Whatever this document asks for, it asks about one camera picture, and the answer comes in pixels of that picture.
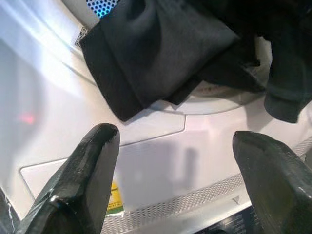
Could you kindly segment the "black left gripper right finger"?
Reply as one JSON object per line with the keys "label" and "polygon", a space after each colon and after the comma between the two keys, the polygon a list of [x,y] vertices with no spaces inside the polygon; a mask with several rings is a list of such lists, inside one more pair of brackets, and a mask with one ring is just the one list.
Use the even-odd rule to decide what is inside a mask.
{"label": "black left gripper right finger", "polygon": [[266,234],[312,232],[312,171],[288,147],[268,135],[236,131],[234,158]]}

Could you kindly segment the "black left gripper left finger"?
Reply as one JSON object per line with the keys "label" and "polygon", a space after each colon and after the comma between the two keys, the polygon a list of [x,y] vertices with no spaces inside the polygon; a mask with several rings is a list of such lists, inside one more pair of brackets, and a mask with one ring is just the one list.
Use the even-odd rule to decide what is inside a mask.
{"label": "black left gripper left finger", "polygon": [[20,222],[19,233],[101,233],[119,143],[115,125],[93,127],[42,188]]}

